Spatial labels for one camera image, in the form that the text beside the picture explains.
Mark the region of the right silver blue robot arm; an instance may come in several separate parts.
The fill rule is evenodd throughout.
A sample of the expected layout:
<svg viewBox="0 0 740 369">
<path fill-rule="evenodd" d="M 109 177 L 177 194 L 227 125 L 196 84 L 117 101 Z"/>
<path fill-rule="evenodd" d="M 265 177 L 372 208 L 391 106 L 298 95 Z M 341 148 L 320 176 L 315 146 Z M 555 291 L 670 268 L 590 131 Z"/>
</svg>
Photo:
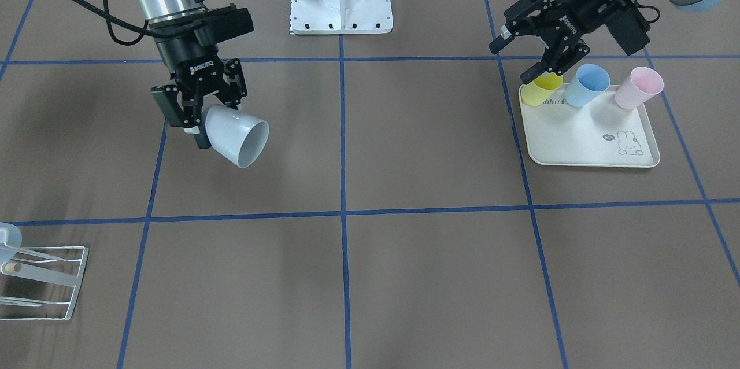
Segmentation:
<svg viewBox="0 0 740 369">
<path fill-rule="evenodd" d="M 170 126 L 192 134 L 198 147 L 210 148 L 204 98 L 216 95 L 236 109 L 247 89 L 238 59 L 219 58 L 219 45 L 254 30 L 248 9 L 233 3 L 208 9 L 204 0 L 138 0 L 170 80 L 151 94 Z"/>
</svg>

